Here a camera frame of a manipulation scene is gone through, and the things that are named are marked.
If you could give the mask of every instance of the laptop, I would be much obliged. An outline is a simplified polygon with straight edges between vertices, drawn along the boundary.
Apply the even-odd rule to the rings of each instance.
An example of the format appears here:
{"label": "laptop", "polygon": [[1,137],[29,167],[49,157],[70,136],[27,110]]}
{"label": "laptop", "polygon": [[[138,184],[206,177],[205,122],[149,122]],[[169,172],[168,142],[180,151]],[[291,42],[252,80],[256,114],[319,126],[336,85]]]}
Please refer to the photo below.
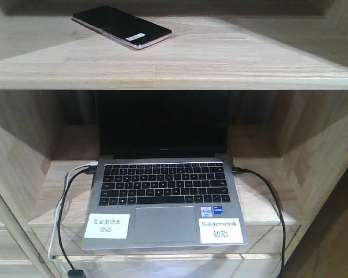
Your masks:
{"label": "laptop", "polygon": [[229,91],[97,91],[85,250],[243,245]]}

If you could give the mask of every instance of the black cable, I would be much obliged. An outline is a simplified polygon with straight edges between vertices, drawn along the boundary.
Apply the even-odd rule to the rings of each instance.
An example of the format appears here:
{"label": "black cable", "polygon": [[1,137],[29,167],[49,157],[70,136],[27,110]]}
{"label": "black cable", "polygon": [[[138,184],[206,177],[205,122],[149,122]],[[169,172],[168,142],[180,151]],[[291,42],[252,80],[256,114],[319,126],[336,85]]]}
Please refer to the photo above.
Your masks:
{"label": "black cable", "polygon": [[283,218],[283,214],[282,214],[282,209],[281,209],[281,204],[280,204],[280,201],[279,201],[278,193],[275,191],[275,189],[273,188],[273,186],[270,183],[270,181],[268,181],[266,178],[264,178],[262,175],[260,175],[259,173],[255,172],[255,171],[252,171],[252,170],[246,169],[246,168],[232,167],[232,173],[233,174],[250,173],[250,174],[253,174],[253,175],[257,176],[269,188],[270,193],[272,194],[273,199],[276,202],[276,206],[277,206],[277,209],[278,209],[280,222],[282,223],[282,228],[283,228],[283,243],[282,243],[282,253],[281,253],[281,266],[280,266],[280,272],[279,272],[279,275],[278,275],[277,278],[282,278],[283,269],[284,269],[284,257],[285,257],[285,241],[286,241],[287,233],[286,233],[286,230],[285,230],[285,223],[284,223],[284,218]]}
{"label": "black cable", "polygon": [[62,254],[65,258],[65,260],[68,262],[69,266],[71,267],[72,270],[75,270],[73,264],[71,263],[71,261],[68,259],[65,251],[64,251],[64,248],[63,248],[63,244],[62,244],[62,239],[61,239],[61,235],[60,235],[60,223],[61,223],[61,219],[62,219],[62,213],[63,213],[63,207],[64,207],[64,202],[65,202],[65,198],[67,197],[67,193],[68,193],[68,190],[71,186],[71,183],[72,181],[80,174],[83,174],[83,173],[88,173],[88,169],[84,169],[84,170],[81,170],[79,172],[77,172],[68,182],[67,186],[65,187],[65,191],[62,195],[62,199],[61,199],[61,204],[60,204],[60,211],[59,211],[59,216],[58,216],[58,221],[57,221],[57,230],[58,230],[58,241],[59,241],[59,246],[60,246],[60,250],[62,251]]}

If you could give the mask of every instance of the laptop screen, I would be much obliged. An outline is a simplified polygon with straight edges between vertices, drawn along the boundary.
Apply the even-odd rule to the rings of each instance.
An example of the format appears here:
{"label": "laptop screen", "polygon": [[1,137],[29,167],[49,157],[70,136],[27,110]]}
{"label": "laptop screen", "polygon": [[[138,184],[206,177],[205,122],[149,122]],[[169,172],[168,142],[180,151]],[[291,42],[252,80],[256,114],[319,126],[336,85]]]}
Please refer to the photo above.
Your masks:
{"label": "laptop screen", "polygon": [[97,91],[100,155],[212,156],[228,142],[228,91]]}

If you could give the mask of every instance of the smartphone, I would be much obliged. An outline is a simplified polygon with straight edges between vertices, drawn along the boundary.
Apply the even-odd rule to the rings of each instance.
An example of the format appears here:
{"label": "smartphone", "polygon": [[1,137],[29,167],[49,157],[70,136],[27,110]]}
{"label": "smartphone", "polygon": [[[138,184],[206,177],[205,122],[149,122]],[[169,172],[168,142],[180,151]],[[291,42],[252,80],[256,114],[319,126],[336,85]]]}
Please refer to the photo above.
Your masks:
{"label": "smartphone", "polygon": [[172,31],[109,6],[75,13],[73,21],[135,49],[143,49],[171,36]]}

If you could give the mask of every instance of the phone label sticker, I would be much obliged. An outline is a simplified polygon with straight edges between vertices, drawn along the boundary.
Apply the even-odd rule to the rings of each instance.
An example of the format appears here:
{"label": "phone label sticker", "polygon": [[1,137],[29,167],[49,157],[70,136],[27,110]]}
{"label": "phone label sticker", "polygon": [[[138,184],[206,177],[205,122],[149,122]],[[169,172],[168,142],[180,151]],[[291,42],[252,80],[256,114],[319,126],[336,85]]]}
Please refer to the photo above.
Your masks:
{"label": "phone label sticker", "polygon": [[238,218],[199,218],[201,243],[243,243]]}
{"label": "phone label sticker", "polygon": [[85,237],[91,239],[125,239],[129,227],[129,214],[91,213]]}
{"label": "phone label sticker", "polygon": [[134,35],[134,36],[130,36],[130,37],[126,38],[126,39],[127,39],[129,42],[131,42],[131,41],[133,41],[133,40],[135,40],[135,39],[141,38],[142,36],[145,36],[145,34],[144,34],[144,33],[139,33],[139,34],[136,34],[136,35]]}

